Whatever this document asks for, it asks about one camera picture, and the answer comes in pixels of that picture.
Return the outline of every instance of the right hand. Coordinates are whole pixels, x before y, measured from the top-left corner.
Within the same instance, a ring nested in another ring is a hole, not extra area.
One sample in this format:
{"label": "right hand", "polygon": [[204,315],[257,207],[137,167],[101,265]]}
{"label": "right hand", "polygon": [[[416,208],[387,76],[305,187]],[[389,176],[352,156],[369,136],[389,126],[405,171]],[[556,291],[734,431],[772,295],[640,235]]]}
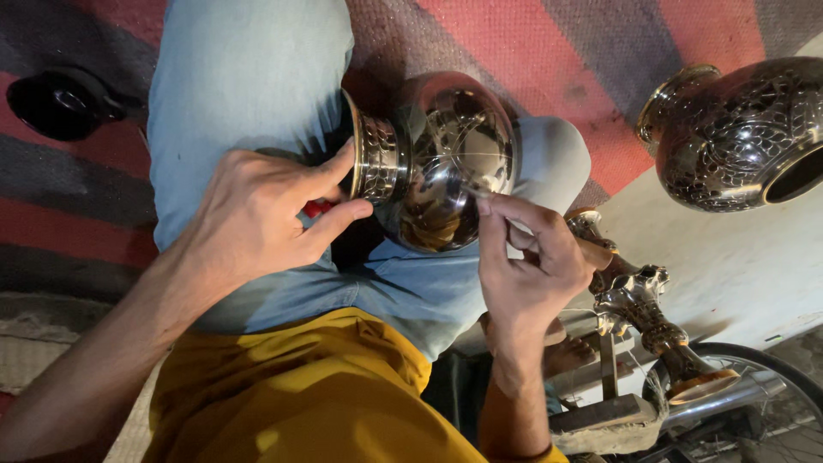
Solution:
{"label": "right hand", "polygon": [[[495,324],[492,350],[539,362],[549,324],[592,280],[587,262],[563,217],[525,199],[491,194],[480,211],[480,282]],[[528,227],[532,234],[511,222]],[[510,259],[506,243],[523,252]]]}

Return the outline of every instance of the leg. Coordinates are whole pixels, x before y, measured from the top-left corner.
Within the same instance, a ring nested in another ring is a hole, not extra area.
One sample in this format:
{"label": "leg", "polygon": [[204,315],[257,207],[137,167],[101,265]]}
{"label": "leg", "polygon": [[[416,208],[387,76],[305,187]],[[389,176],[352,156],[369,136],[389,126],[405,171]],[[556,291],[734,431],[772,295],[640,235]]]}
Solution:
{"label": "leg", "polygon": [[[591,160],[572,124],[526,118],[515,129],[521,174],[514,194],[559,212],[586,183]],[[434,360],[486,311],[477,279],[477,244],[453,253],[421,255],[384,241],[369,256],[370,279],[355,305],[403,333]]]}
{"label": "leg", "polygon": [[[321,3],[170,1],[148,124],[161,250],[193,216],[225,151],[324,160],[354,38],[345,2]],[[196,326],[250,332],[349,304],[356,285],[329,256],[248,283]]]}

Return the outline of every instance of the wheel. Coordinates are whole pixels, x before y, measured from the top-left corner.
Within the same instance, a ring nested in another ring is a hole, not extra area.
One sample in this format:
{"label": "wheel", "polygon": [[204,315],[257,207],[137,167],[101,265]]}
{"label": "wheel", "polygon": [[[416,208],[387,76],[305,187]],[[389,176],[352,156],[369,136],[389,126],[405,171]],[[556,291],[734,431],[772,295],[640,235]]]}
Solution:
{"label": "wheel", "polygon": [[[823,388],[783,360],[753,348],[724,343],[690,347],[709,364],[731,368],[743,379],[774,372],[786,387],[768,399],[665,430],[655,447],[627,461],[823,463]],[[652,369],[666,389],[663,363],[658,360]],[[647,382],[643,396],[652,395]]]}

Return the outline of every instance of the engraved vase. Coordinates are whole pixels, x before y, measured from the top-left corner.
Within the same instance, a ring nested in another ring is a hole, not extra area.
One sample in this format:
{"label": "engraved vase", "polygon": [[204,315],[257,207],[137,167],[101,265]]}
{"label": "engraved vase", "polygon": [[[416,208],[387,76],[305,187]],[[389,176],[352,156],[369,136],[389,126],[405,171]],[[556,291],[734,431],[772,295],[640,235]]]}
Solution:
{"label": "engraved vase", "polygon": [[783,203],[823,180],[823,59],[780,58],[726,76],[682,69],[646,103],[635,131],[657,145],[663,188],[728,213]]}
{"label": "engraved vase", "polygon": [[477,239],[479,216],[464,185],[509,194],[517,165],[509,118],[497,98],[460,72],[409,82],[387,119],[345,94],[356,161],[345,180],[368,199],[388,236],[419,252],[458,250]]}

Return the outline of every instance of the tire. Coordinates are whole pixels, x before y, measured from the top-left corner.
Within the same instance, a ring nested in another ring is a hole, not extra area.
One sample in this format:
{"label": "tire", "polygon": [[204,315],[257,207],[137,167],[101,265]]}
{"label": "tire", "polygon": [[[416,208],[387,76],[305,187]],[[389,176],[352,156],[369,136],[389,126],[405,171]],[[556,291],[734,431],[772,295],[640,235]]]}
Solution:
{"label": "tire", "polygon": [[[773,372],[779,374],[787,381],[793,383],[823,414],[823,388],[817,385],[806,373],[792,367],[788,363],[780,360],[774,355],[769,355],[760,350],[753,348],[738,346],[736,344],[725,343],[697,343],[690,344],[689,347],[695,353],[703,357],[704,355],[728,355],[730,357],[742,358],[751,362],[759,363],[760,365],[769,368]],[[661,383],[668,379],[668,372],[663,366],[663,362],[657,360],[652,367],[660,377]],[[643,384],[643,397],[648,399],[653,396],[653,392],[648,382]]]}

